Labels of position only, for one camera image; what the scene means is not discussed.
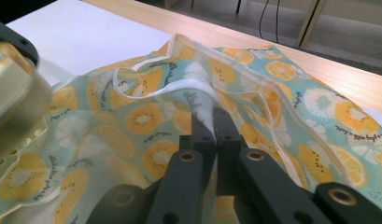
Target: wooden table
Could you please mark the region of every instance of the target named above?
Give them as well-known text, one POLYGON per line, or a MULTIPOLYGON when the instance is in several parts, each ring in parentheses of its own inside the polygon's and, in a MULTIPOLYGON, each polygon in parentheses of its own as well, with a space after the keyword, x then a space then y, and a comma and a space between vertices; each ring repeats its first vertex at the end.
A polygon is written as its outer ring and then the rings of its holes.
MULTIPOLYGON (((132 0, 84 0, 84 2, 168 34, 186 35, 211 48, 258 48, 273 44, 255 36, 132 0)), ((306 73, 319 78, 356 104, 382 112, 382 76, 296 49, 275 45, 306 73)))

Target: black cable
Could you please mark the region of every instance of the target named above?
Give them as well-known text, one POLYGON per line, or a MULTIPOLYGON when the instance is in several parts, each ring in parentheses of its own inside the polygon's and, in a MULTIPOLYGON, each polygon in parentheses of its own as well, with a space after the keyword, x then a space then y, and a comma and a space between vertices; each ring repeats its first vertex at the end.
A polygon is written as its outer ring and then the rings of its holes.
POLYGON ((267 2, 265 4, 265 7, 263 8, 263 12, 261 14, 261 18, 260 18, 260 27, 259 27, 259 30, 260 30, 260 36, 261 36, 262 39, 263 39, 263 37, 262 37, 262 33, 261 33, 261 23, 262 23, 263 13, 264 13, 264 10, 266 10, 267 4, 269 4, 269 0, 267 0, 267 2))
POLYGON ((276 10, 276 43, 278 44, 278 34, 277 34, 277 27, 278 27, 278 8, 280 7, 280 0, 278 0, 277 3, 277 10, 276 10))

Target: white flower print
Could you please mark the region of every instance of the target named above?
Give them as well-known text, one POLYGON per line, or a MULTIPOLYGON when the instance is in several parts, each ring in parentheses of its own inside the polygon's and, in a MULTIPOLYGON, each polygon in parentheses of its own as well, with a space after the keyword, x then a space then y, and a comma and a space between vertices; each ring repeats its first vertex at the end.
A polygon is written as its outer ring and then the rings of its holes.
POLYGON ((376 138, 373 141, 366 138, 359 139, 353 134, 349 135, 347 140, 355 153, 363 156, 371 164, 379 164, 376 156, 382 153, 382 138, 376 138))
POLYGON ((303 80, 310 79, 310 76, 304 70, 302 70, 301 68, 296 67, 294 65, 292 65, 292 68, 293 68, 293 70, 296 71, 296 74, 298 75, 298 78, 301 78, 303 80))
POLYGON ((275 52, 272 49, 249 49, 250 53, 255 55, 258 59, 263 59, 265 54, 274 54, 275 52))
POLYGON ((99 154, 103 150, 107 150, 108 148, 109 146, 107 146, 106 143, 102 143, 100 138, 93 135, 86 135, 80 143, 77 158, 89 158, 99 154))
POLYGON ((59 140, 61 147, 76 149, 82 136, 88 131, 88 126, 86 120, 71 115, 60 121, 54 137, 59 140))
POLYGON ((327 135, 325 133, 324 126, 318 124, 317 122, 307 119, 304 121, 307 125, 309 125, 324 141, 327 140, 327 135))
POLYGON ((334 118, 335 107, 342 101, 333 91, 322 88, 310 88, 304 93, 306 109, 317 117, 334 118))
POLYGON ((255 83, 255 81, 249 79, 246 76, 240 76, 240 83, 246 92, 257 90, 258 85, 255 83))
POLYGON ((184 69, 184 79, 196 79, 211 86, 210 76, 199 63, 191 63, 184 69))
POLYGON ((318 142, 309 141, 307 142, 307 146, 319 154, 319 162, 321 162, 321 164, 325 166, 329 166, 331 164, 330 156, 327 155, 327 152, 322 148, 322 146, 318 142))
POLYGON ((286 147, 290 145, 291 139, 290 136, 287 134, 287 124, 284 119, 282 119, 278 126, 275 128, 275 133, 280 144, 286 147))

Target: kiwi print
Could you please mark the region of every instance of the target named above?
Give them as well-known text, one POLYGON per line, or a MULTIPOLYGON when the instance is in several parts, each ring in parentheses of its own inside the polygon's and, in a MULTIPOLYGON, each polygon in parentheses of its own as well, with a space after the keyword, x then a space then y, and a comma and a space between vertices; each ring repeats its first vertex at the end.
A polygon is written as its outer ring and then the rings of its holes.
POLYGON ((240 126, 240 133, 245 138, 246 142, 250 144, 253 148, 263 150, 275 160, 282 162, 280 156, 276 152, 276 147, 269 141, 269 139, 260 131, 258 131, 254 126, 249 123, 244 122, 240 126))
POLYGON ((86 95, 88 98, 88 104, 90 109, 95 110, 100 108, 98 101, 98 90, 96 89, 95 82, 89 80, 86 95))
POLYGON ((134 100, 124 98, 124 96, 120 95, 120 93, 118 93, 115 88, 112 88, 112 90, 109 92, 109 103, 114 109, 128 105, 133 101, 134 100))
POLYGON ((288 151, 284 150, 284 153, 286 153, 286 155, 290 158, 292 165, 295 167, 296 173, 299 176, 299 180, 301 180, 302 188, 309 189, 306 176, 304 175, 304 170, 302 169, 302 165, 288 151))
POLYGON ((333 181, 330 168, 323 164, 319 154, 302 143, 298 146, 298 158, 319 183, 333 181))
POLYGON ((88 187, 88 183, 88 172, 84 167, 72 170, 65 176, 57 199, 58 206, 54 211, 55 223, 65 223, 88 187))
POLYGON ((176 151, 178 144, 174 142, 166 140, 155 142, 142 154, 142 164, 150 175, 161 178, 176 151))
POLYGON ((249 106, 244 106, 250 118, 257 120, 265 129, 270 130, 269 122, 249 106))
POLYGON ((335 115, 339 122, 357 132, 375 132, 380 125, 362 109, 349 101, 338 104, 335 115))
POLYGON ((181 52, 177 56, 178 60, 192 60, 196 54, 196 50, 186 46, 182 45, 181 52))
POLYGON ((135 134, 146 134, 155 130, 162 122, 161 109, 156 105, 141 105, 127 115, 124 124, 135 134))
POLYGON ((224 83, 235 83, 234 70, 230 65, 219 62, 215 59, 209 59, 208 65, 210 66, 210 72, 213 75, 213 80, 224 83))
POLYGON ((144 76, 138 79, 138 82, 129 89, 126 94, 130 96, 146 96, 151 92, 158 90, 159 83, 163 77, 163 69, 158 67, 147 72, 144 76))
POLYGON ((47 168, 40 157, 22 154, 19 162, 1 180, 0 199, 25 199, 45 187, 46 177, 47 168))

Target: white table surface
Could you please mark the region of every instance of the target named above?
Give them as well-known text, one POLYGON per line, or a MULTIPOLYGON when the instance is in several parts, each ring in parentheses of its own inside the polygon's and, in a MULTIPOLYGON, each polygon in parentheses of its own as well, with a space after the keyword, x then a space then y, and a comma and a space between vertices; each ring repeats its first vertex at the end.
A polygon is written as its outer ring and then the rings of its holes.
MULTIPOLYGON (((172 36, 78 0, 59 0, 7 25, 36 47, 50 85, 161 47, 172 36)), ((382 113, 363 107, 382 125, 382 113)))

